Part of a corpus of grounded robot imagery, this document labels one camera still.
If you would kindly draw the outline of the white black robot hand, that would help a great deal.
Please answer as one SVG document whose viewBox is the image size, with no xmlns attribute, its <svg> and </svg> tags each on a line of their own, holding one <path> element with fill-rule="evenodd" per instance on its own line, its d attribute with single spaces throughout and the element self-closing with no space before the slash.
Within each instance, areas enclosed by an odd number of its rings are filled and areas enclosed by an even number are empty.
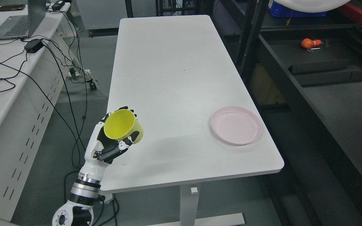
<svg viewBox="0 0 362 226">
<path fill-rule="evenodd" d="M 119 109 L 129 109 L 129 107 L 125 106 Z M 88 178 L 96 179 L 101 182 L 105 169 L 113 162 L 113 160 L 124 154 L 130 148 L 130 146 L 135 144 L 133 143 L 133 141 L 139 135 L 138 131 L 133 132 L 131 136 L 121 141 L 112 140 L 106 137 L 103 131 L 103 127 L 105 124 L 105 120 L 113 112 L 108 112 L 96 124 L 85 152 L 85 163 L 80 169 L 78 177 L 80 175 L 86 176 Z"/>
</svg>

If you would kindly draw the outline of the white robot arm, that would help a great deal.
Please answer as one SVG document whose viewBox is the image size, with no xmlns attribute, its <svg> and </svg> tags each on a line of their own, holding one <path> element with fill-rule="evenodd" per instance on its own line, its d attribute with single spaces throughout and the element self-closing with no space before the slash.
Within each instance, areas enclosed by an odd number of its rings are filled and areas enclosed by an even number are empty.
<svg viewBox="0 0 362 226">
<path fill-rule="evenodd" d="M 98 199 L 101 182 L 79 176 L 72 185 L 68 201 L 52 218 L 52 226 L 91 226 L 94 221 L 92 207 Z"/>
</svg>

